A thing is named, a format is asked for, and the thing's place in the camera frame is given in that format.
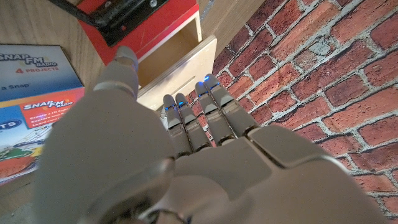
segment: gray plastic hand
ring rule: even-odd
[[[228,143],[229,139],[244,136],[258,127],[256,121],[213,75],[207,75],[204,83],[198,82],[195,91],[217,146]],[[178,93],[175,101],[171,95],[165,95],[163,101],[167,129],[174,143],[176,158],[211,147],[183,94]]]

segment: open drawer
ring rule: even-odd
[[[145,58],[138,69],[141,89],[138,102],[152,110],[163,105],[163,96],[189,94],[196,82],[212,72],[217,39],[210,36],[199,44],[181,30]]]

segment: cardboard box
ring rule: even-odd
[[[36,170],[52,125],[83,95],[61,47],[0,45],[0,185]]]

